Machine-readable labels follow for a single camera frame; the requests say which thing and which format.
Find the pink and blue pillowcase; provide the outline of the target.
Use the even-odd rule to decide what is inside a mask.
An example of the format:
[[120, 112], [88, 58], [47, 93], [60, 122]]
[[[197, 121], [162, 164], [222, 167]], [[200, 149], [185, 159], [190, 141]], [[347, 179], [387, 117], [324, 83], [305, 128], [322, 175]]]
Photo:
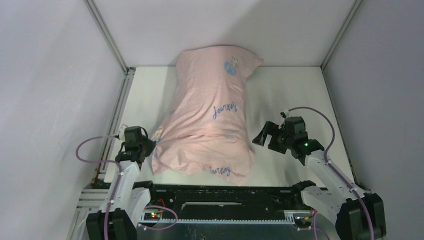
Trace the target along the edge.
[[154, 174], [208, 172], [242, 185], [255, 154], [245, 113], [247, 78], [263, 60], [234, 45], [182, 51], [170, 111], [153, 135]]

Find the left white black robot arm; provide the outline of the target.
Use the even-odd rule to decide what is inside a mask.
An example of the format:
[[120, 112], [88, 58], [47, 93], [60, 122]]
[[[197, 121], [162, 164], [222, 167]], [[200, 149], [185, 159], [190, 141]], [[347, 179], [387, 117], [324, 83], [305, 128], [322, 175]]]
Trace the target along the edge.
[[148, 186], [134, 187], [141, 166], [156, 143], [141, 126], [128, 126], [115, 137], [122, 143], [115, 159], [110, 161], [116, 166], [111, 186], [97, 212], [86, 218], [90, 240], [136, 240], [143, 210], [158, 202], [158, 194]]

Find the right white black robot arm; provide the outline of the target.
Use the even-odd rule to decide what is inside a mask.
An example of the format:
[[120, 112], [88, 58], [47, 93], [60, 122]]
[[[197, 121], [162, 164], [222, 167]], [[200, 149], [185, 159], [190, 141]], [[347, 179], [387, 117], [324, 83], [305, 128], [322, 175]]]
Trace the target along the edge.
[[267, 121], [252, 140], [263, 146], [270, 136], [268, 149], [291, 155], [311, 170], [324, 184], [323, 192], [312, 181], [293, 185], [291, 204], [297, 209], [309, 206], [334, 224], [341, 240], [376, 240], [386, 236], [387, 227], [384, 203], [376, 193], [359, 187], [328, 157], [325, 148], [310, 139], [302, 117], [291, 116], [281, 125]]

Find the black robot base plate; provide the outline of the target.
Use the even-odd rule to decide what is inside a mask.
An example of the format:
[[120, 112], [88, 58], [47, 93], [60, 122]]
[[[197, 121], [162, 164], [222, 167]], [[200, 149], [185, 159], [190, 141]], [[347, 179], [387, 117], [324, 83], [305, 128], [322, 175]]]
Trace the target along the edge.
[[312, 208], [303, 203], [301, 191], [316, 184], [310, 180], [290, 187], [211, 186], [135, 183], [149, 187], [150, 204], [158, 203], [163, 221], [180, 223], [291, 223], [294, 215], [309, 215]]

